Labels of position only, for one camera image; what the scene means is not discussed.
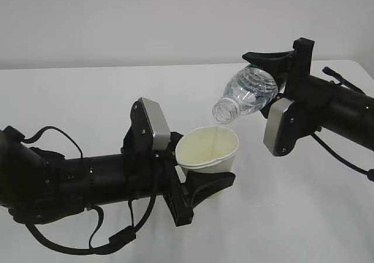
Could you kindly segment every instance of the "white paper cup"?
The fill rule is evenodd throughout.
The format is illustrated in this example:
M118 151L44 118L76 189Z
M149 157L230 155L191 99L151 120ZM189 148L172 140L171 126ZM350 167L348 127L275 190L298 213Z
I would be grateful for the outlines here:
M231 171L239 139L230 129L221 126L200 127L183 136L175 149L175 157L183 172L216 173Z

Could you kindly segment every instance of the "plastic water bottle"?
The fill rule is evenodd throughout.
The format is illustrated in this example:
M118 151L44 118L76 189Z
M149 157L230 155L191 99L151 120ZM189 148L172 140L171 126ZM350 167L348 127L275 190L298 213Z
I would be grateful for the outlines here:
M239 115L249 115L267 105L278 93L269 73L249 65L227 83L221 99L213 107L214 118L228 124Z

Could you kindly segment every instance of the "bottle neck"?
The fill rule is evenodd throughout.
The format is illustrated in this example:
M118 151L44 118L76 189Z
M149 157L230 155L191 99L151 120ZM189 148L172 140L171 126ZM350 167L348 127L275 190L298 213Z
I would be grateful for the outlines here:
M239 104L232 98L222 97L213 107L214 118L222 124L231 123L239 115Z

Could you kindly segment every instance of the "white table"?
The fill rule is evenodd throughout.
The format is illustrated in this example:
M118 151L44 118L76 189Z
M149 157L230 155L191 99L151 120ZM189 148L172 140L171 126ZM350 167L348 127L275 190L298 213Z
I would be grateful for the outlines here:
M374 96L374 81L357 63L315 61L313 74L324 77L325 65ZM215 124L211 108L243 66L0 70L0 128L11 124L29 137L54 125L70 134L86 157L118 153L137 98L159 102L170 128L186 133ZM1 209L1 262L373 262L374 183L311 138L298 141L286 157L271 156L262 143L265 122L258 112L230 125L241 141L233 169L237 179L219 198L200 204L191 225L175 227L158 197L136 241L107 257L71 257L41 246ZM349 161L373 167L371 151L328 131L321 137ZM52 131L37 145L67 158L78 156L69 141ZM137 220L147 203L135 202ZM130 223L126 203L104 209L94 245ZM85 212L40 228L60 244L84 248L96 217Z

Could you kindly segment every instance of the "wire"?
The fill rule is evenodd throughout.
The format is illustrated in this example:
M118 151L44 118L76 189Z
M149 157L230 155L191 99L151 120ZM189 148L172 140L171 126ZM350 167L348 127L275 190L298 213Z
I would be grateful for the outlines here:
M341 156L339 156L333 149L331 149L325 142L323 142L322 139L318 137L318 135L316 135L315 133L313 133L313 134L311 134L311 136L312 136L312 138L314 138L314 140L316 142L318 142L327 152L329 152L339 162L345 164L346 166L350 167L351 169L353 169L354 171L356 171L356 172L358 172L360 174L364 174L366 176L368 175L368 171L365 171L364 169L359 168L359 167L357 167L354 164L351 164L346 159L344 159Z
M101 225L103 225L103 221L104 221L104 211L101 207L99 206L93 206L91 207L91 209L93 210L96 210L96 212L98 213L98 225L96 226L95 230L93 231L93 233L91 234L89 240L88 240L88 247L90 249L93 249L93 246L91 245L91 242L92 242L92 238L94 237L94 235L96 234L96 232L100 229Z
M156 171L158 171L159 163L154 161L153 166L154 166L153 184L152 184L152 193L151 193L150 202L147 206L146 212L144 213L144 215L142 216L142 218L140 219L138 224L136 224L136 226L134 227L135 233L138 232L143 227L143 225L146 223L146 221L150 217L151 212L152 212L153 207L154 207L154 203L156 201L156 196L157 196L157 173L156 173Z
M79 145L66 133L64 132L63 130L60 130L58 127L54 127L54 126L46 126L42 129L40 129L36 134L34 134L34 136L30 137L29 139L23 139L23 143L26 143L26 144L31 144L31 143L34 143L36 142L39 138L41 138L41 136L43 135L43 133L46 131L46 130L56 130L58 131L59 133L62 133L67 139L69 139L72 144L74 144L74 146L76 146L76 148L78 149L79 151L79 154L81 155L81 159L83 159L83 152L81 150L81 148L79 147Z
M338 86L343 85L343 86L346 86L348 89L358 92L359 94L363 94L363 95L365 94L363 90L361 90L360 88L358 88L357 86L355 86L354 84L346 80L342 75L332 70L330 67L326 66L325 68L322 69L322 72L338 80L339 81L339 84L337 84Z
M131 214L131 226L134 227L134 212L133 212L133 200L128 200L127 204L129 205L130 214Z
M80 156L81 156L81 161L82 161L83 152L81 148L78 146L78 144L68 134L66 134L64 131L54 126L47 126L47 127L40 129L34 136L32 136L29 139L24 139L23 142L26 144L34 143L39 138L41 138L41 136L46 130L49 130L49 129L56 130L62 133L64 136L66 136L66 138L69 139L78 149ZM153 184L152 184L151 198L148 203L147 209L144 212L144 215L142 216L138 224L136 224L136 226L134 227L134 213L133 213L131 201L129 201L129 208L130 208L130 213L131 213L131 226L128 226L125 229L120 230L117 234L111 236L109 238L108 244L102 245L100 247L93 247L91 245L92 238L94 237L96 232L100 229L103 223L103 220L104 220L104 212L102 208L99 206L92 207L92 209L97 211L99 219L98 219L97 227L95 228L95 230L93 231L93 233L91 234L89 238L89 241L88 241L89 248L70 248L70 247L65 247L63 245L56 244L48 240L47 238L45 238L45 236L42 235L42 233L36 228L34 224L26 222L25 226L40 244L42 244L43 246L51 250L54 250L60 253L70 254L70 255L90 255L90 254L106 255L106 254L114 253L120 250L121 248L123 248L126 244L128 244L132 240L134 240L136 238L135 233L138 232L144 226L144 224L150 217L150 214L153 210L156 196L157 196L157 173L156 172L158 171L158 167L160 166L160 163L156 162L156 160L153 160L153 166L154 166L154 170L153 170L153 178L152 178Z

